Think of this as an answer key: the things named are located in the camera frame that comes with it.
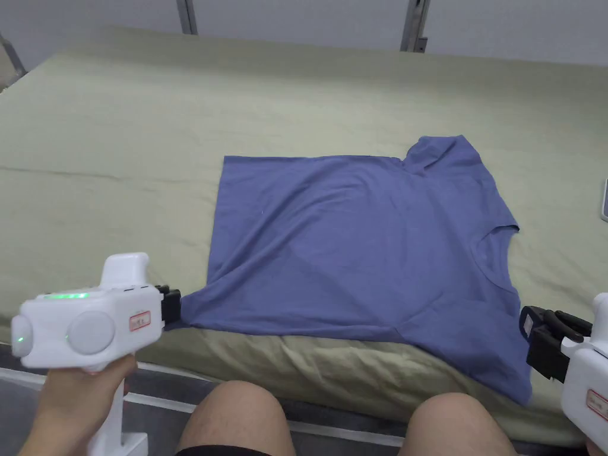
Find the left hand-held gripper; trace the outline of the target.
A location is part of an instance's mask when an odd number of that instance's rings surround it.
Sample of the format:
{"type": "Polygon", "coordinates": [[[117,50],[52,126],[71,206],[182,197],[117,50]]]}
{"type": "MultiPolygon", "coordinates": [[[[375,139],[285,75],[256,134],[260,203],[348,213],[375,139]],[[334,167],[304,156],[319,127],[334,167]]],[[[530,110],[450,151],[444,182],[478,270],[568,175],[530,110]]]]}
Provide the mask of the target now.
{"type": "Polygon", "coordinates": [[[90,372],[157,341],[181,317],[181,293],[147,278],[145,253],[111,255],[100,284],[41,294],[11,321],[11,348],[29,369],[90,372]]]}

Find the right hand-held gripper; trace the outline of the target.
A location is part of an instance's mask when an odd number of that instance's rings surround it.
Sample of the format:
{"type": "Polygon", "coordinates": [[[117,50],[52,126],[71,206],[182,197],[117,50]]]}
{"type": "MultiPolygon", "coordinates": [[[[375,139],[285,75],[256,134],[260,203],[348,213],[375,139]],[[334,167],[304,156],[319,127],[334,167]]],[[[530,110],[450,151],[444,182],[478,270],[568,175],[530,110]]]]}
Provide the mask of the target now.
{"type": "Polygon", "coordinates": [[[594,321],[564,311],[525,306],[519,330],[527,364],[562,383],[564,415],[582,432],[607,431],[607,293],[592,302],[594,321]]]}

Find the person's left hand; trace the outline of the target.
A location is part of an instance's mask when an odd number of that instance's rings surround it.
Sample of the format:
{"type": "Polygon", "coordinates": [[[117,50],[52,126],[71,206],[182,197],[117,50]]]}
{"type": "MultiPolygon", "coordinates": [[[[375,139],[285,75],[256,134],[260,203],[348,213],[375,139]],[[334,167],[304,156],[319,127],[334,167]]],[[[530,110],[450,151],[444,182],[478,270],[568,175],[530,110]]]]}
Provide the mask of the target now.
{"type": "Polygon", "coordinates": [[[19,455],[86,455],[117,390],[136,368],[135,356],[128,354],[98,373],[51,369],[19,455]]]}

